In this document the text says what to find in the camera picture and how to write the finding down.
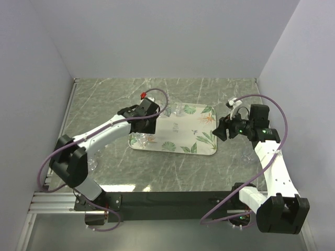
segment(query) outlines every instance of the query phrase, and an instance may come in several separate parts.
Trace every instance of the white wall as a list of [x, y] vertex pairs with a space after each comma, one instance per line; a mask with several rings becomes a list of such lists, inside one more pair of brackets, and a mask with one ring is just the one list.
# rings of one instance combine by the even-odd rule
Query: white wall
[[[335, 1], [301, 0], [259, 79], [287, 114], [284, 157], [319, 251], [335, 249]], [[279, 113], [272, 125], [283, 132]]]
[[258, 77], [299, 0], [31, 0], [74, 77]]
[[0, 1], [0, 249], [14, 250], [71, 79], [28, 0]]

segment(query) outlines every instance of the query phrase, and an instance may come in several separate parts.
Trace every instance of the purple cable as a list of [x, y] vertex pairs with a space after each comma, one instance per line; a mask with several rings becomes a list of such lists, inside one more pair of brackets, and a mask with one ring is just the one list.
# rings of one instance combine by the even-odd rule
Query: purple cable
[[[89, 139], [89, 138], [91, 138], [91, 137], [93, 137], [93, 136], [99, 134], [100, 132], [104, 131], [105, 129], [107, 129], [107, 128], [111, 127], [111, 126], [114, 126], [115, 124], [121, 123], [121, 122], [129, 121], [129, 120], [150, 119], [150, 118], [159, 116], [159, 114], [163, 113], [163, 112], [166, 110], [166, 108], [168, 107], [168, 104], [169, 104], [169, 97], [168, 97], [168, 95], [166, 94], [165, 91], [163, 91], [162, 89], [159, 89], [159, 88], [150, 88], [149, 90], [146, 91], [146, 93], [148, 93], [148, 92], [150, 92], [150, 91], [152, 91], [152, 90], [159, 90], [160, 92], [162, 92], [162, 93], [164, 94], [165, 99], [166, 99], [165, 106], [164, 106], [163, 109], [161, 109], [159, 112], [157, 112], [157, 113], [155, 113], [155, 114], [153, 114], [153, 115], [149, 115], [149, 116], [135, 117], [135, 118], [124, 118], [124, 119], [120, 119], [120, 120], [114, 121], [114, 122], [112, 123], [112, 125], [111, 125], [111, 124], [107, 124], [107, 125], [105, 125], [104, 127], [101, 127], [99, 130], [97, 130], [97, 131], [95, 131], [95, 132], [89, 134], [89, 135], [87, 136], [86, 139]], [[62, 187], [64, 187], [64, 186], [66, 185], [66, 184], [62, 184], [62, 185], [60, 185], [59, 187], [57, 187], [57, 188], [55, 188], [55, 189], [53, 189], [53, 190], [46, 190], [46, 189], [44, 189], [44, 188], [43, 188], [43, 185], [41, 184], [41, 173], [42, 173], [42, 171], [43, 171], [43, 169], [44, 169], [44, 166], [47, 164], [47, 162], [48, 162], [52, 157], [54, 157], [54, 156], [55, 156], [56, 154], [58, 154], [59, 152], [65, 150], [65, 149], [67, 149], [67, 148], [69, 148], [69, 147], [72, 147], [72, 146], [74, 146], [74, 145], [76, 145], [76, 144], [79, 144], [79, 143], [85, 141], [86, 139], [85, 139], [85, 138], [79, 139], [79, 140], [77, 140], [77, 141], [74, 141], [74, 142], [72, 142], [72, 143], [70, 143], [70, 144], [68, 144], [68, 145], [65, 145], [65, 146], [63, 146], [63, 147], [61, 147], [61, 148], [55, 150], [53, 153], [51, 153], [51, 154], [50, 154], [50, 155], [43, 161], [43, 163], [41, 164], [41, 166], [40, 166], [40, 168], [39, 168], [39, 170], [38, 170], [38, 173], [37, 173], [37, 185], [38, 185], [39, 190], [41, 190], [41, 191], [43, 191], [43, 192], [46, 192], [46, 193], [52, 193], [52, 192], [56, 192], [56, 191], [58, 191], [59, 189], [61, 189]], [[115, 212], [115, 211], [113, 211], [112, 209], [109, 209], [109, 208], [100, 207], [100, 206], [98, 206], [98, 205], [92, 203], [92, 202], [91, 202], [90, 200], [88, 200], [87, 198], [86, 198], [86, 201], [87, 201], [88, 204], [90, 204], [90, 205], [92, 205], [92, 206], [94, 206], [94, 207], [96, 207], [96, 208], [99, 208], [99, 209], [101, 209], [101, 210], [108, 211], [108, 212], [111, 212], [111, 213], [115, 214], [115, 215], [118, 217], [118, 219], [119, 219], [119, 220], [118, 220], [118, 223], [117, 223], [115, 226], [113, 226], [113, 227], [111, 227], [111, 228], [109, 228], [109, 229], [95, 229], [95, 228], [93, 228], [93, 227], [91, 227], [91, 226], [90, 226], [89, 228], [94, 229], [95, 231], [98, 231], [98, 232], [107, 232], [107, 231], [113, 230], [113, 229], [115, 229], [115, 228], [118, 227], [118, 225], [119, 225], [120, 222], [121, 222], [121, 217], [120, 217], [120, 215], [119, 215], [117, 212]]]
[[[277, 102], [275, 102], [272, 98], [269, 98], [268, 96], [262, 95], [262, 94], [249, 94], [249, 95], [245, 95], [242, 97], [239, 97], [237, 99], [235, 99], [235, 102], [244, 98], [248, 98], [248, 97], [262, 97], [265, 98], [269, 101], [271, 101], [281, 112], [283, 119], [284, 119], [284, 123], [285, 123], [285, 133], [284, 133], [284, 137], [283, 140], [281, 141], [279, 147], [277, 150], [280, 150], [287, 138], [287, 133], [288, 133], [288, 125], [287, 125], [287, 119], [285, 116], [285, 113], [283, 111], [283, 109], [277, 104]], [[271, 160], [269, 161], [269, 163], [258, 173], [256, 174], [254, 177], [252, 177], [251, 179], [249, 179], [248, 181], [246, 181], [242, 186], [240, 186], [239, 188], [237, 188], [236, 190], [234, 190], [230, 195], [228, 195], [227, 197], [225, 197], [223, 199], [223, 201], [221, 201], [220, 203], [218, 203], [215, 207], [213, 207], [209, 212], [207, 212], [201, 219], [200, 219], [200, 224], [201, 225], [206, 225], [206, 224], [213, 224], [219, 221], [224, 221], [224, 220], [228, 220], [228, 219], [232, 219], [235, 217], [238, 217], [238, 214], [232, 215], [232, 216], [228, 216], [228, 217], [224, 217], [224, 218], [219, 218], [219, 219], [215, 219], [212, 221], [208, 221], [208, 222], [204, 222], [205, 219], [207, 219], [213, 212], [215, 212], [218, 208], [220, 208], [220, 206], [222, 206], [224, 203], [226, 203], [231, 197], [233, 197], [235, 194], [237, 194], [243, 187], [247, 186], [248, 184], [252, 183], [255, 179], [257, 179], [258, 177], [260, 177], [262, 174], [265, 173], [266, 170], [268, 170], [270, 168], [270, 166], [272, 165], [272, 163], [274, 162], [274, 160], [277, 157], [277, 153], [275, 153], [273, 155], [273, 157], [271, 158]]]

